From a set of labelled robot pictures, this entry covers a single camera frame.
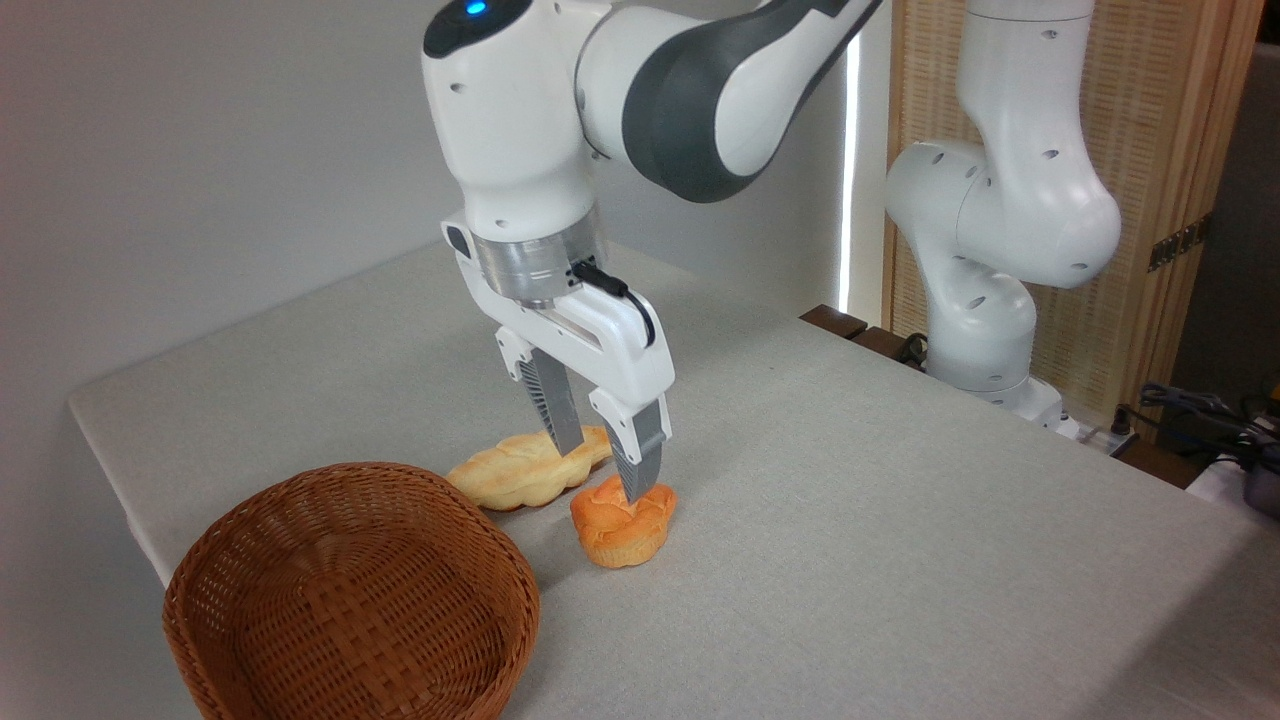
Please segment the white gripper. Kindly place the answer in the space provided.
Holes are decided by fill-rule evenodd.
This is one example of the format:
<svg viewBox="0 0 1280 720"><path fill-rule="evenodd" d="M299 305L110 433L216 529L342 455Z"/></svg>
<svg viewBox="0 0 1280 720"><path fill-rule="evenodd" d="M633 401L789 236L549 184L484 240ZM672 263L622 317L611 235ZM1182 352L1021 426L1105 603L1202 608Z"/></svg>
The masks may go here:
<svg viewBox="0 0 1280 720"><path fill-rule="evenodd" d="M552 307L525 307L488 284L461 211L442 222L442 232L457 246L456 260L476 305L506 327L495 340L507 372L522 383L561 456L584 441L564 365L598 387L589 400L605 420L626 501L636 503L655 486L671 434L666 391L675 369L657 311L643 300L655 329L648 346L635 305L590 284L577 286Z"/></svg>

